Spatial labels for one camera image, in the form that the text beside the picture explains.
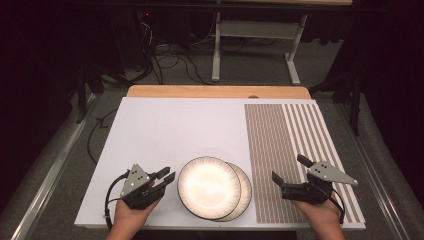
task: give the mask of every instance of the gray carpet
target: gray carpet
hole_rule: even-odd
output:
[[[248,46],[237,52],[232,52],[232,50],[237,49],[237,43],[231,42],[224,45],[224,49],[228,51],[222,54],[221,82],[219,84],[290,85],[281,55],[281,48],[286,47],[287,43],[280,42],[265,46],[258,44],[261,41],[255,40],[255,42],[247,44]],[[325,79],[339,45],[329,44],[321,46],[317,42],[301,44],[295,63],[302,85],[311,87]],[[203,81],[209,82],[211,78],[212,49],[208,48],[208,45],[202,45],[201,47],[202,49],[192,48],[191,51],[186,51],[186,53],[196,63],[198,74]],[[195,74],[194,65],[190,64],[189,60],[184,56],[182,58],[187,62],[188,70],[186,70],[186,65],[181,59],[176,66],[173,66],[177,60],[175,57],[162,59],[161,56],[158,56],[159,64],[164,67],[162,69],[164,84],[198,84],[188,77],[188,74],[190,74],[192,78],[199,80],[199,77]],[[135,74],[135,71],[128,69],[129,77]],[[157,77],[154,74],[150,74],[146,79],[138,83],[156,84]],[[88,138],[98,122],[96,119],[105,116],[116,108],[126,94],[126,89],[121,86],[115,86],[113,83],[105,85],[106,91],[103,95],[98,96],[93,112],[87,116],[87,124],[72,148],[60,181],[57,183],[48,204],[34,226],[29,239],[104,239],[107,235],[107,230],[85,229],[73,225],[95,169],[95,164],[90,159],[87,151]],[[361,151],[358,150],[358,146],[355,143],[357,139],[352,138],[350,129],[347,127],[346,120],[340,111],[340,108],[344,109],[344,106],[334,105],[328,93],[319,93],[314,95],[314,97],[319,103],[346,172],[358,179],[360,183],[354,188],[354,191],[358,196],[359,204],[367,221],[367,229],[345,231],[347,239],[397,239],[392,234],[390,224],[388,224],[381,210],[380,203],[376,199],[375,191],[370,185],[368,172],[360,160],[362,157]],[[371,113],[366,109],[366,103],[362,104],[361,109],[365,110],[362,110],[360,114],[361,136],[359,139],[364,142],[365,149],[375,161],[375,164],[381,167],[379,168],[381,169],[379,173],[384,179],[383,182],[389,192],[389,196],[394,201],[396,209],[398,209],[410,239],[424,239],[422,229],[417,226],[419,223],[422,224],[424,222],[422,208],[417,204],[411,190],[398,172],[390,154],[388,154],[378,129],[374,125]],[[90,150],[95,159],[100,156],[108,131],[113,123],[113,117],[114,114],[111,114],[105,119],[103,125],[108,126],[107,128],[96,128],[93,131]],[[60,143],[65,142],[66,136],[69,136],[69,132],[67,132],[69,127],[65,125],[72,126],[74,120],[75,113],[70,116],[68,122],[64,123],[61,130],[34,163],[33,168],[22,182],[14,199],[2,214],[0,218],[0,239],[10,239],[12,237],[13,232],[41,185],[43,177],[47,174],[53,160],[57,156],[58,149],[61,146]],[[264,239],[275,239],[278,237],[284,239],[284,233],[267,234],[261,236]],[[187,236],[186,239],[196,239],[199,234],[187,233],[187,235],[181,236]],[[297,239],[299,240],[314,238],[311,231],[297,232]]]

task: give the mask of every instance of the table leg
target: table leg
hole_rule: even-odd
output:
[[[302,37],[303,29],[305,28],[305,23],[306,23],[307,18],[308,18],[308,15],[302,15],[300,22],[299,22],[299,26],[296,30],[296,34],[293,38],[293,44],[292,44],[291,52],[285,54],[285,60],[286,60],[287,68],[289,70],[290,78],[291,78],[293,85],[300,85],[299,76],[297,75],[296,67],[294,65],[293,60],[294,60],[294,56],[296,54],[297,48],[298,48],[299,43],[300,43],[300,38]]]
[[[220,41],[221,41],[221,13],[216,13],[216,24],[215,24],[215,52],[213,55],[213,66],[212,66],[212,82],[219,82],[219,73],[221,68],[221,56],[220,56]]]

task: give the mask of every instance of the plate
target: plate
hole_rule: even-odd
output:
[[[200,157],[187,163],[178,177],[178,194],[194,215],[216,220],[228,216],[241,197],[240,180],[226,162]]]
[[[241,196],[236,208],[229,215],[214,220],[216,222],[228,222],[236,219],[247,209],[250,204],[250,200],[252,199],[252,185],[250,185],[250,181],[246,173],[237,165],[234,165],[232,163],[227,164],[230,165],[237,173],[237,176],[240,180]]]

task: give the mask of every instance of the cable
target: cable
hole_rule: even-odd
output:
[[[166,50],[161,50],[162,52],[155,52],[155,54],[156,55],[162,55],[162,54],[165,54],[165,53],[168,53],[168,52],[171,52],[171,45],[169,45],[169,44],[167,44],[167,43],[165,43],[165,44],[161,44],[161,45],[157,45],[155,48],[156,48],[156,51],[159,51],[158,50],[158,48],[161,48],[161,47],[167,47],[168,49],[166,49]]]
[[[109,201],[109,197],[110,197],[110,193],[112,192],[113,187],[122,179],[125,179],[128,177],[128,175],[130,174],[130,170],[127,170],[127,172],[125,172],[124,174],[122,174],[121,176],[119,176],[117,179],[115,179],[115,181],[113,181],[113,183],[110,185],[107,194],[106,194],[106,199],[105,199],[105,220],[106,220],[106,224],[107,227],[109,228],[109,231],[112,229],[112,220],[110,219],[110,211],[109,211],[109,203],[111,201]]]
[[[235,50],[225,50],[225,49],[223,48],[222,44],[221,44],[221,50],[222,50],[222,51],[224,51],[224,52],[238,52],[238,51],[242,50],[242,49],[244,48],[244,46],[246,45],[246,39],[245,39],[245,38],[243,38],[241,42],[242,42],[242,43],[241,43],[241,46],[239,46],[239,47],[238,47],[237,49],[235,49]]]
[[[199,43],[193,43],[193,45],[191,45],[192,47],[196,48],[196,49],[200,49],[200,50],[209,50],[215,47],[215,42],[211,42],[212,40],[214,40],[215,37],[211,37],[203,42],[199,42]]]
[[[211,38],[209,38],[209,36],[211,35],[211,33],[212,33],[212,30],[213,30],[213,27],[215,26],[215,21],[216,21],[216,13],[213,15],[213,19],[212,19],[212,23],[211,23],[211,27],[209,28],[209,32],[208,32],[208,34],[206,35],[206,37],[203,39],[203,40],[200,40],[199,42],[197,42],[197,43],[192,43],[191,44],[191,46],[195,46],[195,45],[198,45],[198,44],[202,44],[202,43],[204,43],[204,42],[208,42],[208,41],[210,41],[210,40],[212,40],[212,39],[215,39],[215,37],[211,37]]]
[[[89,63],[91,67],[93,67],[94,69],[96,69],[97,71],[104,73],[105,75],[111,77],[112,79],[118,81],[118,84],[124,84],[127,87],[131,87],[132,85],[134,85],[134,82],[139,81],[143,78],[145,78],[146,76],[148,76],[151,73],[151,68],[147,67],[143,73],[141,73],[140,75],[138,75],[137,77],[133,78],[133,79],[128,79],[124,76],[122,76],[121,74],[117,74],[113,71],[110,71],[107,68],[103,68],[102,66],[96,64],[96,63]],[[108,84],[115,84],[115,82],[110,82],[107,81],[105,79],[102,79],[103,82],[106,82]]]
[[[102,118],[97,118],[97,123],[96,125],[94,125],[93,129],[90,132],[90,135],[88,136],[87,139],[87,152],[88,155],[90,156],[91,161],[94,163],[94,165],[97,165],[97,161],[96,159],[93,157],[93,154],[91,153],[91,149],[90,149],[90,142],[91,142],[91,137],[93,136],[94,130],[97,129],[97,127],[100,125],[99,128],[107,128],[107,126],[104,126],[103,123],[105,121],[105,119],[111,115],[112,113],[114,113],[116,110],[118,110],[118,108],[113,109],[112,111],[110,111],[109,113],[107,113],[105,116],[103,116]]]
[[[150,28],[150,26],[147,25],[146,23],[141,22],[140,24],[144,27],[144,34],[143,34],[143,37],[141,38],[141,46],[143,47],[143,52],[145,52],[143,40],[146,37],[147,30],[149,30],[150,37],[149,37],[149,44],[147,44],[147,48],[150,47],[150,45],[152,44],[152,39],[153,39],[153,31]]]
[[[205,84],[205,85],[214,85],[214,84],[212,84],[212,83],[207,83],[207,82],[205,82],[203,79],[202,79],[202,77],[199,75],[199,72],[197,71],[197,66],[196,66],[196,64],[193,62],[193,60],[187,55],[187,54],[185,54],[185,53],[182,53],[181,55],[183,55],[183,56],[185,56],[189,61],[190,61],[190,63],[194,66],[194,72],[196,73],[196,76],[199,78],[199,80],[200,80],[200,82],[199,81],[196,81],[196,80],[194,80],[193,78],[191,78],[190,77],[190,75],[189,75],[189,73],[188,73],[188,66],[187,66],[187,64],[186,64],[186,70],[187,70],[187,75],[189,75],[189,77],[190,77],[190,79],[192,79],[193,81],[195,81],[195,82],[199,82],[199,83],[203,83],[203,84]]]
[[[156,65],[157,65],[157,66],[158,66],[158,68],[159,68],[160,78],[158,77],[158,75],[157,75],[157,73],[156,73],[156,71],[155,71],[155,68],[153,67],[153,64],[152,64],[153,72],[156,74],[156,77],[158,78],[158,83],[159,83],[159,85],[163,85],[163,74],[162,74],[162,68],[161,68],[161,66],[159,65],[159,61],[158,61],[158,59],[156,58],[156,56],[155,56],[155,55],[153,55],[153,59],[155,60]]]
[[[315,185],[314,183],[310,183],[310,185],[312,187],[314,187],[315,189],[317,189],[318,191],[320,191],[322,194],[324,194],[340,211],[340,216],[339,216],[339,223],[343,224],[344,221],[344,216],[345,216],[345,204],[343,199],[340,197],[340,194],[333,189],[333,191],[339,196],[340,201],[342,202],[343,208],[340,206],[340,204],[334,200],[334,198],[332,198],[330,195],[328,195],[322,188],[318,187],[317,185]]]
[[[249,41],[249,40],[251,40],[251,39],[257,39],[257,38],[248,38],[248,39],[246,40],[246,42],[248,42],[248,43],[250,43],[250,44],[254,44],[254,45],[256,45],[256,46],[271,46],[271,45],[274,45],[274,44],[277,44],[277,43],[279,43],[279,42],[283,41],[283,39],[275,38],[275,39],[272,39],[269,43],[259,43],[259,42]]]
[[[109,200],[107,203],[111,203],[111,202],[113,202],[113,201],[118,201],[118,200],[121,200],[122,198],[114,198],[114,199],[111,199],[111,200]]]
[[[170,66],[161,66],[162,69],[169,69],[169,68],[173,68],[175,66],[177,66],[178,62],[180,61],[180,58],[177,56],[176,53],[171,51],[171,46],[169,44],[166,44],[168,46],[168,49],[165,51],[162,51],[161,53],[157,53],[156,55],[162,56],[161,58],[158,59],[158,61],[162,61],[165,58],[176,58],[177,60],[175,61],[175,63],[171,64]]]

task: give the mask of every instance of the dark background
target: dark background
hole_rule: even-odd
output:
[[[419,176],[424,165],[424,49],[420,42],[424,31],[418,23],[424,22],[420,13],[424,7],[412,0],[354,1],[353,7],[385,7],[388,12],[357,16],[311,14],[302,40],[319,38],[326,44],[344,39],[328,81],[346,71],[361,69],[358,76],[362,79],[362,92],[375,122],[423,203]],[[3,210],[43,147],[69,115],[72,106],[68,98],[76,89],[80,67],[89,60],[120,73],[123,66],[105,9],[69,9],[52,0],[3,1],[0,9]],[[159,11],[154,15],[162,41],[175,41],[186,47],[190,32],[207,34],[212,16]],[[98,75],[92,70],[89,77],[98,81]]]

